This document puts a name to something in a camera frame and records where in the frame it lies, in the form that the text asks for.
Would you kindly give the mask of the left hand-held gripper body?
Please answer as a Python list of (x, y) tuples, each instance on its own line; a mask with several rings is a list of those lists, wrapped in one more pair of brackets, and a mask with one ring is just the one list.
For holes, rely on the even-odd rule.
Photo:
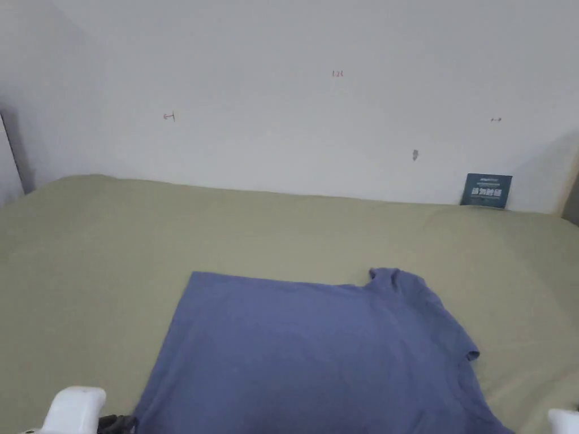
[(98, 387), (72, 386), (60, 390), (41, 428), (25, 433), (97, 433), (106, 392)]

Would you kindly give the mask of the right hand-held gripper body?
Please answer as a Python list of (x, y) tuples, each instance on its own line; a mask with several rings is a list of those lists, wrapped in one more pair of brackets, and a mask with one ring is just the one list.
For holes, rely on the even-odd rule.
[(553, 434), (578, 434), (578, 410), (550, 409), (548, 419)]

